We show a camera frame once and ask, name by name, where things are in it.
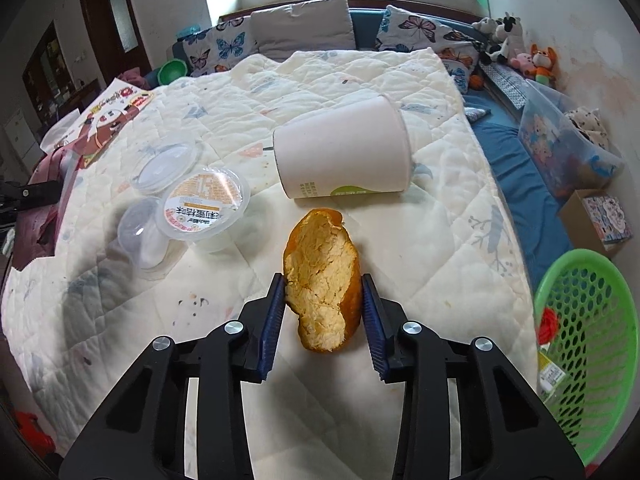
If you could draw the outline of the green plastic waste basket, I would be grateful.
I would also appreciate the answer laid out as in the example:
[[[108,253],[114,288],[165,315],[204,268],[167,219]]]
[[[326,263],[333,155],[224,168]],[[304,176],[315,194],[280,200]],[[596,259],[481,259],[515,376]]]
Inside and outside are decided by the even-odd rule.
[[[537,332],[544,307],[559,331],[539,347],[568,377],[546,407],[586,465],[614,434],[631,396],[639,359],[639,322],[623,274],[589,249],[566,252],[539,283]]]

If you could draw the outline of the right butterfly pillow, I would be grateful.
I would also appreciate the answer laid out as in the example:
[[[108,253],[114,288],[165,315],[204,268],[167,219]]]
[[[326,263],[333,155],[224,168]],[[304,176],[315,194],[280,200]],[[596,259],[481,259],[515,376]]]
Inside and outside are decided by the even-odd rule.
[[[461,93],[469,90],[484,44],[451,26],[396,6],[386,6],[374,48],[410,53],[431,48],[442,60]]]

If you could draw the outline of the cardboard box with print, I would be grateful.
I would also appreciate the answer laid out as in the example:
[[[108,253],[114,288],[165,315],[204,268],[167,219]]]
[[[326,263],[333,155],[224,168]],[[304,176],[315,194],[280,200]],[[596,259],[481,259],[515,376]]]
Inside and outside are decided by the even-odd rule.
[[[559,217],[575,248],[609,259],[634,237],[620,201],[605,190],[576,190]]]

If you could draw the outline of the clear plastic storage bin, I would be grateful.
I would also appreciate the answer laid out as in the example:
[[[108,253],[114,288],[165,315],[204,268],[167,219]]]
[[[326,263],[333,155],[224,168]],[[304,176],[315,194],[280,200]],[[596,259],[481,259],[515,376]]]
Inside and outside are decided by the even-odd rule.
[[[622,172],[620,156],[589,140],[585,126],[575,126],[578,105],[571,98],[506,65],[482,70],[520,113],[518,137],[554,197],[565,200],[578,188],[606,188]]]

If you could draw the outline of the blue sofa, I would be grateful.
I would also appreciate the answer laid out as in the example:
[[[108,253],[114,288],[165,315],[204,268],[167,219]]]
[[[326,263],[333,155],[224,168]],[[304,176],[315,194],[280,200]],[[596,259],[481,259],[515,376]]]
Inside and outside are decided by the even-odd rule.
[[[489,114],[472,123],[490,168],[509,207],[532,289],[559,256],[573,248],[551,195],[533,159],[518,138],[512,115],[486,91],[470,90],[469,106]]]

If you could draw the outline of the spotted fabric in bin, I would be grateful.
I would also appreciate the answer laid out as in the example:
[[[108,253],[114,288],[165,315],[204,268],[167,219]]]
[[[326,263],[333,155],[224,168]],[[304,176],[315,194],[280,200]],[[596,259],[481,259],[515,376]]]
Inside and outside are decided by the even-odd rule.
[[[589,142],[604,150],[610,148],[608,132],[600,121],[598,110],[588,110],[580,106],[565,112],[564,115]]]

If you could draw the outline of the orange peel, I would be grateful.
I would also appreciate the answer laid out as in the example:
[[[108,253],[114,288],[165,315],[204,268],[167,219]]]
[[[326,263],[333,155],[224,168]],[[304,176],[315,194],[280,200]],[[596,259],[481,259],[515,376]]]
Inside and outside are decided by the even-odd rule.
[[[308,211],[292,229],[283,253],[285,302],[298,317],[309,351],[333,353],[360,324],[362,285],[356,246],[334,209]]]

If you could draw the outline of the pink plush toy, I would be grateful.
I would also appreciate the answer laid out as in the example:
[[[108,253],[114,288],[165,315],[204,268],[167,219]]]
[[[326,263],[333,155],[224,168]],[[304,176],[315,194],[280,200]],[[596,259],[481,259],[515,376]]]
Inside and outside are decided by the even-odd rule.
[[[516,70],[521,76],[528,79],[534,79],[536,69],[532,56],[526,52],[519,53],[515,58],[511,58],[509,66]]]

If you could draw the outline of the red plastic stool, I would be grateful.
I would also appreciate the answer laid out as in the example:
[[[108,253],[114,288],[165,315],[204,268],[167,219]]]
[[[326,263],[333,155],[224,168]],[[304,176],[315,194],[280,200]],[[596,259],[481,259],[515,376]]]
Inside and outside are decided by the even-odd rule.
[[[15,412],[18,431],[40,458],[46,458],[55,452],[53,439],[40,427],[38,416],[32,413]]]

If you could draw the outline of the butterfly pillow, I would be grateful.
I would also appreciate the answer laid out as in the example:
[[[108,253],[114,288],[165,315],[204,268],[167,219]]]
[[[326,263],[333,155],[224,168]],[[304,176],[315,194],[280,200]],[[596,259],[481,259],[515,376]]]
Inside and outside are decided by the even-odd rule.
[[[386,6],[374,48],[410,53],[431,48],[442,60],[461,93],[469,90],[484,44],[451,26],[396,6]]]
[[[193,77],[226,72],[258,51],[249,16],[219,22],[182,44]]]

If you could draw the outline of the left butterfly pillow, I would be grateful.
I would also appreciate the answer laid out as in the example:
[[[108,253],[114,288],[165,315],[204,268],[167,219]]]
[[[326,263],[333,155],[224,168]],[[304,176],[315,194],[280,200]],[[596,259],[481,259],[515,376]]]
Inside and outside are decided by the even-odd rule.
[[[219,22],[182,44],[193,77],[226,72],[258,51],[249,16]]]

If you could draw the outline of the red pompom flower ornament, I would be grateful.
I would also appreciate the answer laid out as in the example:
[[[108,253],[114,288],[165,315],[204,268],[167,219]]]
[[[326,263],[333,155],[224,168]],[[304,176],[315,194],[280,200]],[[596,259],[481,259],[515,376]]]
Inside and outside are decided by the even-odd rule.
[[[537,332],[538,344],[542,347],[555,338],[559,331],[559,319],[555,310],[544,307]]]

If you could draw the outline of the orange fox plush toy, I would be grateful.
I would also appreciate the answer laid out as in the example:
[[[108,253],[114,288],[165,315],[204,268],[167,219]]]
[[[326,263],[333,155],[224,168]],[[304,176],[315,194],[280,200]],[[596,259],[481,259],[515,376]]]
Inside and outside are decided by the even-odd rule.
[[[530,56],[535,66],[534,81],[537,84],[554,88],[556,81],[554,66],[558,60],[555,50],[552,47],[540,48],[536,44],[532,44]]]

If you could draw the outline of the cartoon bear picture book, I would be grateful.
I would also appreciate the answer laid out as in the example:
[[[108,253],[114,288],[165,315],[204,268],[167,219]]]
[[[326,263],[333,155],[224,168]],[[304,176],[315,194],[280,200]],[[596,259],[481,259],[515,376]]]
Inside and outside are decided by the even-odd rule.
[[[80,155],[81,168],[87,168],[106,150],[119,131],[142,112],[153,96],[151,90],[115,78],[80,112],[80,117],[67,131],[65,144],[59,148],[70,146]]]

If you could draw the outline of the grey cushion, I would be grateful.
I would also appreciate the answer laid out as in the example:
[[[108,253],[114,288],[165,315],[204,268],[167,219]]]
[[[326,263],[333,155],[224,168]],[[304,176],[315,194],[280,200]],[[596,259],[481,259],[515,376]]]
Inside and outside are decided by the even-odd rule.
[[[282,62],[297,51],[355,50],[347,0],[307,0],[250,14],[260,54]]]

